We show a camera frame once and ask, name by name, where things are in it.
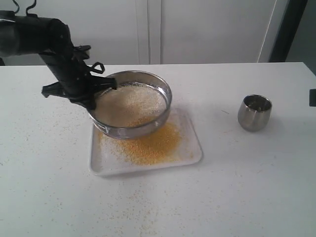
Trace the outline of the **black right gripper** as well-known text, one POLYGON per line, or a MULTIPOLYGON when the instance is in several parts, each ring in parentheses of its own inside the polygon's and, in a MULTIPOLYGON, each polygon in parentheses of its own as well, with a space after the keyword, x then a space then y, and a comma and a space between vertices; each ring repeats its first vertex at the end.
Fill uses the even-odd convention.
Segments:
POLYGON ((309 91, 309 106, 316 106, 316 89, 309 91))

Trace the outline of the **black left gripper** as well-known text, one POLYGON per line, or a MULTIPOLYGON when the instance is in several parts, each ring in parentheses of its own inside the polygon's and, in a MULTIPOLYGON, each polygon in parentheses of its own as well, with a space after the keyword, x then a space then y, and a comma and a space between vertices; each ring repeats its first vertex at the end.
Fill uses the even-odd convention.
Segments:
POLYGON ((57 96, 69 99, 71 103, 83 105, 87 110, 96 109, 93 90, 107 90, 118 87, 115 78, 92 76, 84 60, 74 54, 74 46, 69 51, 54 53, 46 51, 41 54, 42 60, 56 77, 57 82, 42 87, 44 97, 57 96))

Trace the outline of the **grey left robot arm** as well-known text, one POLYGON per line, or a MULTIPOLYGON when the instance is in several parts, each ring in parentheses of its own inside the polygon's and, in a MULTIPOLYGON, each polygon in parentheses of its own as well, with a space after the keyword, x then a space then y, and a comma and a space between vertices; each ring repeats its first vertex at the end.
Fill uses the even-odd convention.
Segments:
POLYGON ((73 104, 94 110, 96 93, 117 88, 114 78, 102 76, 102 63, 86 65, 90 49, 89 45, 74 46, 69 27, 59 19, 0 12, 0 56, 38 54, 57 79, 42 88, 44 97, 67 98, 73 104))

